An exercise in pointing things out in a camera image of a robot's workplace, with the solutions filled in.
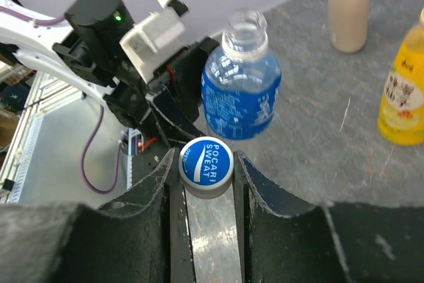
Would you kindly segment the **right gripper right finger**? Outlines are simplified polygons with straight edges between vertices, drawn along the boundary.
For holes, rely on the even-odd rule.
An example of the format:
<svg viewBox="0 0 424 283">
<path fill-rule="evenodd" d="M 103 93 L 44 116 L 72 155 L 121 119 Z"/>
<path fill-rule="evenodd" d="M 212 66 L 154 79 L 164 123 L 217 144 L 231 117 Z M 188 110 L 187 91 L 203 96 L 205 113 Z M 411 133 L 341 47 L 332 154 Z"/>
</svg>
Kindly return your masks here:
<svg viewBox="0 0 424 283">
<path fill-rule="evenodd" d="M 241 151 L 233 191 L 243 282 L 422 282 L 423 208 L 308 203 Z"/>
</svg>

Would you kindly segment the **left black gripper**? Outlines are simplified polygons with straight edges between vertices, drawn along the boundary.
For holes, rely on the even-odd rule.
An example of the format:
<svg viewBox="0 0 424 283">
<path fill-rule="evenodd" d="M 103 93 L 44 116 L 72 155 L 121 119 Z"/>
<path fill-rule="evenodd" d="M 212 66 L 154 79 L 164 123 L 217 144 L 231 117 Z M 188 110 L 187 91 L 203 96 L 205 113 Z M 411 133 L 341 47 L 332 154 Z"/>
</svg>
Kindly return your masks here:
<svg viewBox="0 0 424 283">
<path fill-rule="evenodd" d="M 145 98 L 160 137 L 170 148 L 183 148 L 199 136 L 192 122 L 199 117 L 201 76 L 209 55 L 218 46 L 219 41 L 208 36 L 183 46 L 154 70 L 153 79 L 146 85 L 152 91 L 168 88 L 150 91 Z"/>
</svg>

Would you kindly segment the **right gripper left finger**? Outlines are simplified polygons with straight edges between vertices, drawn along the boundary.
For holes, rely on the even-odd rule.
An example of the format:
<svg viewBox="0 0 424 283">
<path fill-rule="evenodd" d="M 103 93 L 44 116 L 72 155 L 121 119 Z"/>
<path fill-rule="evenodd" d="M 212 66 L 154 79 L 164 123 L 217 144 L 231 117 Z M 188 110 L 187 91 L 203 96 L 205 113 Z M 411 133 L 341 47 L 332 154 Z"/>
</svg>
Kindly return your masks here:
<svg viewBox="0 0 424 283">
<path fill-rule="evenodd" d="M 1 281 L 194 282 L 178 156 L 99 209 L 3 204 Z"/>
</svg>

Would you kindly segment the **white blue pocari cap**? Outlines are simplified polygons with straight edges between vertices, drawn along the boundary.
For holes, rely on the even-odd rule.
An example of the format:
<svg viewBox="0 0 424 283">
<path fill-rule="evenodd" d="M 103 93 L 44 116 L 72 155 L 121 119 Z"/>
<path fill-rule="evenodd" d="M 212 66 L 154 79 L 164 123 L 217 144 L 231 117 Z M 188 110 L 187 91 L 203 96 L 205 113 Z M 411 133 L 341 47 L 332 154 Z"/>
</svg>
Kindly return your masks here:
<svg viewBox="0 0 424 283">
<path fill-rule="evenodd" d="M 198 137 L 180 151 L 178 169 L 185 189 L 200 199 L 223 195 L 233 180 L 231 149 L 215 137 Z"/>
</svg>

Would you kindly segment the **crushed clear water bottle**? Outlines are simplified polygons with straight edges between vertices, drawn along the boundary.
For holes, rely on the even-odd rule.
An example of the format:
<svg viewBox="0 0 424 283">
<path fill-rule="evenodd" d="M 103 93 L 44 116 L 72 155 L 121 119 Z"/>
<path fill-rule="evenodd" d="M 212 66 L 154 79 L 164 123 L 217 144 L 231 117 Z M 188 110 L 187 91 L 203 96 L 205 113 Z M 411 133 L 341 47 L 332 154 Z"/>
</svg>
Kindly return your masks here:
<svg viewBox="0 0 424 283">
<path fill-rule="evenodd" d="M 281 80 L 264 15 L 235 11 L 203 69 L 201 97 L 208 127 L 234 141 L 259 135 L 273 119 Z"/>
</svg>

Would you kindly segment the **yellow juice bottle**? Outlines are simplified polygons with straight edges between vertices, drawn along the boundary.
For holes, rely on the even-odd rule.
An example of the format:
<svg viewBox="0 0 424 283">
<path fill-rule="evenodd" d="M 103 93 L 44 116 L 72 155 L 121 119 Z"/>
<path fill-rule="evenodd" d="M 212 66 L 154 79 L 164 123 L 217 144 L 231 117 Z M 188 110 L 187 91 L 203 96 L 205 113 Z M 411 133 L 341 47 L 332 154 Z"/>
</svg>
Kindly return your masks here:
<svg viewBox="0 0 424 283">
<path fill-rule="evenodd" d="M 377 120 L 381 135 L 399 145 L 423 143 L 423 14 L 392 62 Z"/>
</svg>

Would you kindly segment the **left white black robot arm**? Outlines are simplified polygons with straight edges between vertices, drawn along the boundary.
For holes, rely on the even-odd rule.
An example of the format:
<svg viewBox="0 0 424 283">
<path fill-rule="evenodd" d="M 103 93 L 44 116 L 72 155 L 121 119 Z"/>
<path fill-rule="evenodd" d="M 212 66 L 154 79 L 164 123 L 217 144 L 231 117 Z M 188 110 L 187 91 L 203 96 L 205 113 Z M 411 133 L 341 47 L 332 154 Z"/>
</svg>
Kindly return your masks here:
<svg viewBox="0 0 424 283">
<path fill-rule="evenodd" d="M 136 23 L 123 0 L 77 0 L 63 22 L 44 26 L 18 0 L 1 0 L 1 61 L 44 72 L 110 110 L 125 127 L 166 146 L 203 133 L 194 125 L 201 75 L 218 42 L 181 42 L 180 0 Z"/>
</svg>

